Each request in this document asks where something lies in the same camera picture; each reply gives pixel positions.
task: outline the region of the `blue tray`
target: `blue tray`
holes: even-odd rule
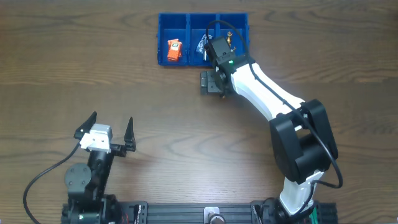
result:
[[[159,30],[157,33],[157,61],[159,65],[165,66],[210,66],[210,62],[203,61],[203,55],[196,52],[197,45],[206,32],[206,27],[213,20],[224,20],[229,22],[242,34],[249,45],[249,26],[247,13],[160,13]],[[236,47],[236,55],[244,53],[243,43],[232,29],[223,25],[215,24],[209,29],[209,35],[214,37],[227,37],[232,32],[231,48]],[[169,51],[168,40],[179,39],[182,43],[182,57],[178,62],[169,62],[167,53]]]

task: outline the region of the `wood grain surface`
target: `wood grain surface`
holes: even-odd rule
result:
[[[202,68],[157,64],[159,12],[247,12],[251,54],[265,74],[326,107],[342,189],[318,187],[340,223],[398,216],[396,1],[0,1],[0,220],[30,223],[22,193],[63,159],[93,112],[137,151],[115,158],[107,193],[148,202],[250,202],[277,196],[284,177],[269,126],[248,101],[201,96]],[[28,204],[59,223],[66,169],[43,176]],[[325,180],[336,182],[329,170]]]

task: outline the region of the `cable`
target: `cable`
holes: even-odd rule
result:
[[[48,169],[46,169],[45,171],[39,173],[35,178],[33,178],[33,180],[26,186],[26,189],[24,191],[24,198],[23,198],[23,202],[24,202],[24,208],[26,211],[26,214],[30,217],[30,219],[35,223],[35,224],[40,224],[39,221],[37,221],[37,219],[32,215],[32,213],[29,210],[29,207],[27,206],[27,202],[26,202],[26,197],[27,197],[27,193],[30,189],[30,187],[36,182],[36,180],[38,180],[39,178],[41,178],[44,174],[50,172],[51,170],[53,170],[54,168],[58,167],[59,165],[63,164],[65,161],[67,161],[69,158],[71,158],[71,156],[74,155],[74,153],[76,152],[76,150],[79,148],[79,142],[76,144],[75,148],[72,150],[72,152],[64,159],[62,159],[61,161],[57,162],[56,164],[54,164],[53,166],[49,167]]]
[[[238,30],[232,26],[230,23],[226,22],[226,21],[221,21],[221,20],[215,20],[215,21],[211,21],[206,28],[206,38],[209,40],[209,36],[208,36],[208,31],[211,25],[215,24],[215,23],[221,23],[224,24],[228,27],[230,27],[235,33],[237,33],[237,35],[239,36],[239,38],[241,39],[242,43],[243,43],[243,47],[244,50],[246,52],[246,58],[249,61],[250,59],[250,53],[249,53],[249,47],[246,43],[246,41],[244,41],[242,35],[240,32],[238,32]],[[313,192],[314,192],[314,188],[315,188],[315,184],[322,184],[325,185],[327,187],[331,187],[334,189],[339,189],[343,186],[343,176],[341,174],[340,168],[338,167],[337,163],[336,163],[336,159],[330,154],[328,148],[325,146],[325,144],[323,143],[323,141],[320,139],[319,135],[317,134],[317,132],[314,130],[314,128],[311,126],[311,124],[300,114],[300,112],[294,108],[288,101],[286,101],[285,99],[283,99],[283,97],[281,97],[278,93],[276,93],[271,87],[269,87],[267,84],[265,84],[259,77],[258,75],[254,72],[253,66],[251,63],[249,63],[249,68],[251,73],[254,76],[254,79],[257,80],[259,83],[261,83],[261,85],[263,85],[265,88],[267,88],[274,96],[276,96],[284,105],[287,105],[292,111],[293,113],[300,118],[300,120],[303,122],[304,127],[303,128],[307,128],[310,133],[313,135],[313,137],[317,140],[317,142],[319,143],[319,145],[321,145],[321,147],[324,149],[324,151],[326,152],[333,168],[336,171],[336,175],[338,178],[338,185],[335,184],[331,184],[328,182],[324,182],[321,180],[313,180],[311,181],[311,192],[310,195],[308,196],[308,199],[306,199],[306,201],[304,202],[303,206],[298,210],[298,212],[296,212],[295,214],[299,214],[300,212],[302,212],[304,210],[304,208],[308,205],[308,203],[311,201],[311,198],[313,196]]]

